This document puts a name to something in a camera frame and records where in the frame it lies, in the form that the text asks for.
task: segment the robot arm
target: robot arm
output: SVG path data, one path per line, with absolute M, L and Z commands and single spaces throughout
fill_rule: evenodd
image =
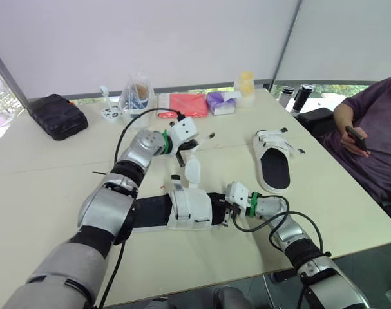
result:
M 240 182 L 233 182 L 229 186 L 225 199 L 235 205 L 233 218 L 251 216 L 266 221 L 287 211 L 285 200 L 261 197 L 257 192 L 249 196 L 248 189 Z M 272 220 L 270 228 L 274 230 L 283 217 L 280 215 Z M 315 246 L 290 214 L 276 229 L 274 238 L 300 276 L 305 287 L 304 295 L 311 308 L 370 308 L 362 291 Z
M 198 131 L 191 118 L 178 117 L 167 133 L 140 131 L 79 213 L 79 229 L 18 288 L 4 309 L 87 309 L 97 298 L 112 245 L 126 241 L 137 212 L 138 188 L 157 155 L 176 155 Z

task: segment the floor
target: floor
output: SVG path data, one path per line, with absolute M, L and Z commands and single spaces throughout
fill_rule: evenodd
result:
M 391 309 L 391 303 L 385 297 L 385 292 L 391 289 L 391 244 L 339 258 L 336 263 L 365 293 L 372 308 Z M 270 282 L 269 276 L 266 278 L 275 305 L 283 309 L 296 308 L 301 290 L 298 278 L 277 285 Z M 262 276 L 233 281 L 227 285 L 239 288 L 256 309 L 269 308 Z M 213 309 L 212 293 L 216 287 L 172 294 L 168 298 L 178 309 Z M 149 300 L 139 301 L 111 309 L 144 309 L 148 303 Z M 308 308 L 305 301 L 302 308 Z

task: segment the slide sandal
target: slide sandal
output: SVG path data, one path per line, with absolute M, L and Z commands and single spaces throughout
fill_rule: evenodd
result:
M 282 137 L 287 128 L 276 131 L 260 130 L 253 137 L 258 181 L 269 192 L 280 194 L 290 185 L 289 157 L 305 153 L 295 149 Z

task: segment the black cable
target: black cable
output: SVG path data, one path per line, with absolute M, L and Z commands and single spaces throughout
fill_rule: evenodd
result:
M 93 171 L 94 174 L 108 175 L 108 173 Z
M 305 294 L 305 290 L 307 289 L 307 287 L 304 285 L 303 288 L 301 289 L 301 292 L 300 292 L 300 296 L 298 298 L 298 302 L 297 302 L 297 309 L 301 309 L 301 305 L 303 303 L 303 299 L 304 299 L 304 294 Z
M 285 212 L 280 212 L 279 214 L 276 214 L 275 216 L 269 218 L 267 221 L 265 221 L 264 223 L 261 223 L 260 225 L 257 225 L 256 227 L 253 227 L 252 229 L 244 229 L 242 228 L 241 226 L 239 226 L 236 222 L 236 214 L 233 213 L 233 223 L 234 223 L 234 226 L 242 231 L 242 232 L 246 232 L 246 233 L 252 233 L 252 232 L 256 232 L 257 230 L 260 230 L 262 229 L 263 227 L 266 227 L 268 224 L 270 224 L 272 221 L 274 221 L 276 218 L 280 217 L 280 216 L 284 216 L 283 219 L 279 222 L 279 224 L 277 224 L 277 226 L 275 226 L 275 228 L 273 228 L 269 234 L 269 242 L 270 244 L 277 250 L 279 251 L 282 251 L 281 248 L 279 246 L 277 246 L 274 241 L 272 240 L 272 236 L 274 235 L 274 233 L 279 229 L 279 227 L 281 227 L 283 225 L 283 223 L 285 222 L 285 220 L 287 219 L 287 215 L 288 214 L 296 214 L 298 216 L 301 216 L 301 217 L 304 217 L 305 219 L 307 219 L 311 224 L 312 226 L 314 227 L 314 229 L 316 230 L 316 233 L 317 233 L 317 236 L 318 236 L 318 241 L 319 241 L 319 249 L 322 253 L 324 253 L 324 242 L 323 242 L 323 237 L 321 236 L 321 232 L 319 231 L 319 228 L 318 226 L 316 225 L 316 223 L 310 218 L 308 217 L 306 214 L 303 214 L 302 212 L 298 212 L 298 211 L 290 211 L 290 205 L 289 205 L 289 202 L 287 201 L 286 198 L 284 198 L 283 196 L 276 196 L 276 195 L 272 195 L 272 196 L 261 196 L 262 198 L 267 198 L 267 197 L 277 197 L 277 198 L 281 198 L 285 201 L 285 204 L 286 204 L 286 208 L 287 210 Z
M 290 204 L 288 202 L 288 200 L 286 198 L 284 198 L 283 196 L 280 196 L 280 195 L 266 195 L 266 196 L 260 196 L 261 198 L 281 198 L 282 200 L 284 200 L 285 204 L 286 204 L 286 207 L 287 207 L 287 211 L 286 212 L 281 212 L 279 214 L 276 214 L 275 216 L 269 218 L 267 221 L 265 221 L 264 223 L 261 223 L 260 225 L 257 225 L 256 227 L 253 227 L 252 229 L 244 229 L 242 228 L 241 226 L 239 226 L 236 222 L 236 214 L 235 212 L 233 212 L 233 223 L 235 225 L 235 227 L 242 231 L 242 232 L 245 232 L 245 233 L 252 233 L 252 232 L 256 232 L 257 230 L 260 230 L 262 229 L 263 227 L 267 226 L 270 222 L 272 222 L 273 220 L 275 220 L 276 218 L 282 216 L 285 214 L 284 218 L 280 221 L 280 223 L 277 225 L 277 228 L 280 227 L 284 222 L 285 220 L 287 219 L 287 213 L 290 211 Z
M 145 114 L 148 114 L 152 111 L 173 111 L 175 113 L 177 113 L 177 115 L 180 114 L 179 111 L 175 110 L 175 109 L 170 109 L 170 108 L 151 108 L 147 111 L 144 111 L 142 112 L 141 114 L 137 115 L 136 118 L 132 119 L 125 127 L 125 129 L 122 130 L 120 136 L 119 136 L 119 141 L 118 141 L 118 144 L 117 144 L 117 148 L 115 149 L 115 157 L 113 159 L 113 163 L 117 163 L 117 160 L 118 160 L 118 152 L 119 152 L 119 147 L 120 147 L 120 143 L 122 142 L 122 139 L 124 138 L 124 135 L 126 133 L 126 130 L 129 129 L 129 127 L 134 123 L 134 121 L 136 121 L 137 119 L 139 119 L 140 117 L 144 116 Z
M 136 121 L 137 119 L 139 119 L 141 116 L 147 114 L 147 113 L 150 113 L 152 111 L 173 111 L 175 113 L 177 113 L 177 115 L 181 115 L 181 113 L 175 109 L 170 109 L 170 108 L 151 108 L 147 111 L 144 111 L 142 112 L 141 114 L 137 115 L 136 118 L 132 119 L 127 125 L 126 127 L 122 130 L 120 136 L 119 136 L 119 141 L 118 141 L 118 144 L 117 144 L 117 148 L 115 149 L 115 157 L 114 157 L 114 164 L 117 163 L 117 160 L 118 160 L 118 152 L 119 152 L 119 147 L 120 147 L 120 144 L 122 142 L 122 139 L 124 138 L 124 135 L 126 133 L 126 131 L 129 129 L 129 127 L 131 127 L 131 125 L 134 123 L 134 121 Z M 112 272 L 112 275 L 110 277 L 110 280 L 108 281 L 108 284 L 106 285 L 106 288 L 105 288 L 105 291 L 104 291 L 104 294 L 102 295 L 102 299 L 100 300 L 100 303 L 99 303 L 99 307 L 98 309 L 103 309 L 104 308 L 104 305 L 105 305 L 105 301 L 106 301 L 106 298 L 108 296 L 108 293 L 110 292 L 111 290 L 111 286 L 112 286 L 112 282 L 113 280 L 115 279 L 115 276 L 117 275 L 117 272 L 118 272 L 118 268 L 119 268 L 119 265 L 120 265 L 120 262 L 122 260 L 122 256 L 124 255 L 124 249 L 125 249 L 125 241 L 122 242 L 122 245 L 120 247 L 120 251 L 119 251 L 119 255 L 118 255 L 118 260 L 117 260 L 117 263 L 115 264 L 115 268 L 113 269 L 113 272 Z
M 110 277 L 110 280 L 108 281 L 108 284 L 106 285 L 104 294 L 102 295 L 102 298 L 100 299 L 99 307 L 98 309 L 103 309 L 105 305 L 106 298 L 111 290 L 112 282 L 115 279 L 115 276 L 117 275 L 118 268 L 120 265 L 120 262 L 122 260 L 122 256 L 124 255 L 124 249 L 125 249 L 125 241 L 122 242 L 122 245 L 120 246 L 119 256 L 117 263 L 115 264 L 115 268 L 113 269 L 112 275 Z

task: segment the hand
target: hand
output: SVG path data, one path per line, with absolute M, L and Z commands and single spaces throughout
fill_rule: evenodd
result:
M 363 138 L 368 137 L 367 133 L 365 133 L 364 130 L 360 127 L 355 127 L 354 130 L 356 130 Z M 360 149 L 356 145 L 356 141 L 353 139 L 353 137 L 351 135 L 348 135 L 347 132 L 341 136 L 341 143 L 343 144 L 343 147 L 345 149 L 347 149 L 351 153 L 354 153 L 355 155 L 364 156 L 365 158 L 368 158 L 371 155 L 371 151 L 366 152 Z

